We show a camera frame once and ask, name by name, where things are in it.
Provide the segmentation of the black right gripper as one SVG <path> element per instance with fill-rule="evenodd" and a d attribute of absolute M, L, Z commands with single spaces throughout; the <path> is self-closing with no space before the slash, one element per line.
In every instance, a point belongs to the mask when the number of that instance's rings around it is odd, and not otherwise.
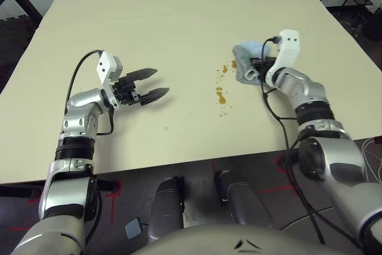
<path fill-rule="evenodd" d="M 276 57 L 266 57 L 265 60 L 260 60 L 258 57 L 250 58 L 252 67 L 258 72 L 258 79 L 265 81 L 265 75 L 268 70 L 274 65 Z"/>

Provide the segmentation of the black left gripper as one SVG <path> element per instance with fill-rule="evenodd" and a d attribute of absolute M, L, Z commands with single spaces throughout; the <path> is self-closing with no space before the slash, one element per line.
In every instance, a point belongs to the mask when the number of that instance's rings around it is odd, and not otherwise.
<path fill-rule="evenodd" d="M 125 76 L 119 78 L 113 84 L 113 93 L 116 100 L 121 105 L 134 105 L 140 103 L 141 106 L 148 105 L 149 103 L 159 100 L 161 97 L 169 92 L 169 88 L 156 88 L 149 91 L 147 94 L 138 95 L 136 92 L 136 81 L 142 81 L 157 73 L 158 70 L 154 68 L 144 68 L 127 73 Z"/>

